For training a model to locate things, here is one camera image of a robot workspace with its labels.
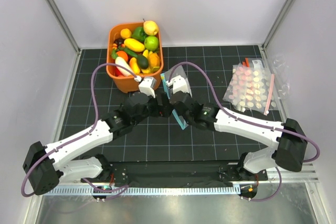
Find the green bell pepper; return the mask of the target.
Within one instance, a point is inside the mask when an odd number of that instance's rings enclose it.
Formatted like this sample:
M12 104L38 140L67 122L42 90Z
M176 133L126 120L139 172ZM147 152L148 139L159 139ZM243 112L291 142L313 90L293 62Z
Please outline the green bell pepper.
M142 26L137 27L131 35L131 38L143 43L148 35Z

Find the white radish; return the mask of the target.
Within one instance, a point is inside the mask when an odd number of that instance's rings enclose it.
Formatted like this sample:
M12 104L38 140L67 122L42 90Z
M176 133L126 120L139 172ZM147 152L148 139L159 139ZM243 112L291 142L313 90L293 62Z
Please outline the white radish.
M120 56L116 57L114 63L116 64L116 69L124 76L128 77L130 75L135 76L135 73L131 69L131 67L128 65L128 63Z

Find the green apple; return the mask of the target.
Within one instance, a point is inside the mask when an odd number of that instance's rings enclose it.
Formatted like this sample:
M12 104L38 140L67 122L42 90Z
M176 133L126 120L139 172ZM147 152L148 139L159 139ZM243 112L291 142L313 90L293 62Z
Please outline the green apple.
M149 51L156 51L159 47L159 39L156 36L147 36L144 46Z

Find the yellow lemon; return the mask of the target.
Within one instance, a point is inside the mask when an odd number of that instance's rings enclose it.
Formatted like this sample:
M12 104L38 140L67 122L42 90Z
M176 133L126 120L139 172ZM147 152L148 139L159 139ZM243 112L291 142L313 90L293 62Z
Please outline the yellow lemon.
M120 36L122 39L128 39L128 38L131 38L132 32L130 29L125 28L120 31Z

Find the bag of pink sliced food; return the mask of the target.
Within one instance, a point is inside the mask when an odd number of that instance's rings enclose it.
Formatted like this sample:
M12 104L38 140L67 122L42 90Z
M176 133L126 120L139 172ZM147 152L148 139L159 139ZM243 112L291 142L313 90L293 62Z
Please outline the bag of pink sliced food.
M277 109L273 94L275 78L261 59L245 58L242 63L233 65L232 74L224 101L239 112L255 110L268 115Z

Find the dark green avocado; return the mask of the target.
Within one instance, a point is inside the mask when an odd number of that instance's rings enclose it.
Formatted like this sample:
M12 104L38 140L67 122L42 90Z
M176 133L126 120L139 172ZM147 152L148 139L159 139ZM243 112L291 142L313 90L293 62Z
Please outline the dark green avocado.
M137 64L140 67L140 69L147 69L149 67L148 59L143 55L137 55Z

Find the orange plastic bin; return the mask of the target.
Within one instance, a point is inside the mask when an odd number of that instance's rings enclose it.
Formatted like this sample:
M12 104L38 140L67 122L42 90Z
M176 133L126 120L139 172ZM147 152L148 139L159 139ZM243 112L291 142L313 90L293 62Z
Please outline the orange plastic bin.
M134 30L137 27L140 27L143 25L143 22L135 22L135 23L124 23L124 24L118 24L115 27L113 27L110 32L109 32L109 38L108 38L108 48L107 48L107 63L114 63L114 59L112 58L112 47L113 47L113 43L116 39L119 39L120 36L120 32L122 29L124 28L128 28L130 29L132 32L134 32ZM161 46L161 34L160 32L158 32L158 34L156 35L158 40L159 40L159 48L157 50L157 54L160 57L160 68L155 72L155 73L149 73L149 74L139 74L139 76L141 76L142 78L144 78L145 76L150 76L150 77L154 77L156 79L156 83L153 89L157 89L159 87L159 85L161 84L161 73L163 70L163 66L164 66L164 58L163 58L163 49ZM124 92L124 93L128 93L128 92L133 92L133 91L137 91L138 87L139 87L139 82L137 82L134 79L133 75L130 76L117 76L116 73L116 68L115 66L106 66L106 72L109 75L109 77L111 77L117 88Z

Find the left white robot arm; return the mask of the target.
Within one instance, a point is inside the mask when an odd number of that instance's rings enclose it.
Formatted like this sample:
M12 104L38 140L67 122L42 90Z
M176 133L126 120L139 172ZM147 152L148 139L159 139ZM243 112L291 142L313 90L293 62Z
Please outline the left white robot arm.
M94 124L70 137L48 145L33 143L26 154L23 170L26 176L21 187L24 197L43 195L62 180L96 178L106 182L111 177L109 162L101 154L80 164L79 155L129 134L148 117L169 117L173 107L168 95L159 91L154 95L136 92L121 106Z

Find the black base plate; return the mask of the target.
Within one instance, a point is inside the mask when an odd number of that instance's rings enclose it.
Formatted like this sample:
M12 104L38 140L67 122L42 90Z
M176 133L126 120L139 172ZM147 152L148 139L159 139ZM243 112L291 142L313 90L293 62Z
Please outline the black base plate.
M172 162L111 162L97 176L86 178L93 182L113 182L118 185L144 188L220 187L233 182L264 182L266 170L257 175L241 175L236 163L228 161L172 161Z

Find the yellow mango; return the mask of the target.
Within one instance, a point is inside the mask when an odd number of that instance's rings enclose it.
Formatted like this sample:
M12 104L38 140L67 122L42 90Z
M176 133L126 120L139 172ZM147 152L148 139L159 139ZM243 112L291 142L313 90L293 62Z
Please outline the yellow mango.
M133 38L125 39L124 45L134 52L143 52L145 50L144 44Z

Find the clear blue zip bag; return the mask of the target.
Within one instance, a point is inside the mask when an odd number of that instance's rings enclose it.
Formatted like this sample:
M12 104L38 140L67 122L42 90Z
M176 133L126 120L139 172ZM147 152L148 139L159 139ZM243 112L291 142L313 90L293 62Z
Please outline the clear blue zip bag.
M171 68L161 74L164 92L173 105L182 99L183 94L192 96L190 83L182 66L178 66L174 71Z

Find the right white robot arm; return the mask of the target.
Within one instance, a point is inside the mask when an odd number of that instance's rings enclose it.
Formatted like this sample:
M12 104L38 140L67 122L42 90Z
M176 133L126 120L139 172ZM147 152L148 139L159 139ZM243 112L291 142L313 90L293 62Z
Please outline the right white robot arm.
M262 170L280 167L300 172L304 163L307 141L300 124L293 119L285 122L266 121L220 109L213 103L199 104L190 94L177 92L170 104L179 116L200 130L211 130L239 135L265 145L255 152L241 155L233 173L248 180Z

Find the black grid mat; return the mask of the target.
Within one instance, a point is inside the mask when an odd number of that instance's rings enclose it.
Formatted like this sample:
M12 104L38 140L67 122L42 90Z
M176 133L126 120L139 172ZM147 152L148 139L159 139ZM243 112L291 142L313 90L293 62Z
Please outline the black grid mat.
M204 77L195 68L184 67L192 95L199 103L214 102L215 95L221 99L232 77L233 65L242 63L245 58L260 56L256 45L163 48L165 70L184 61L194 63L206 72ZM106 58L106 49L82 51L59 139L91 126L96 111L105 115L117 109L128 97L102 67ZM202 131L195 127L181 129L173 116L150 117L126 136L95 147L80 158L100 153L111 162L236 160L242 153L263 148L261 143L239 135Z

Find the orange tangerine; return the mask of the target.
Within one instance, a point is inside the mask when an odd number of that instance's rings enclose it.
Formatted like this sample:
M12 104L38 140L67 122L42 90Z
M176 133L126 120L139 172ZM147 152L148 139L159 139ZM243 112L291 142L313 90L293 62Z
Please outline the orange tangerine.
M122 59L124 59L126 62L129 61L129 57L128 57L128 55L127 55L126 52L124 52L124 51L117 51L117 55L118 55L118 57L121 57Z

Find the orange bell pepper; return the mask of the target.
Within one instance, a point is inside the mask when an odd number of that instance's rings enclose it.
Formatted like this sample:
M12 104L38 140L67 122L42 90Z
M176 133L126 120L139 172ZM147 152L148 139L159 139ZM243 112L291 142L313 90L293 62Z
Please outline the orange bell pepper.
M149 54L148 61L151 68L159 68L161 65L160 57L157 53Z

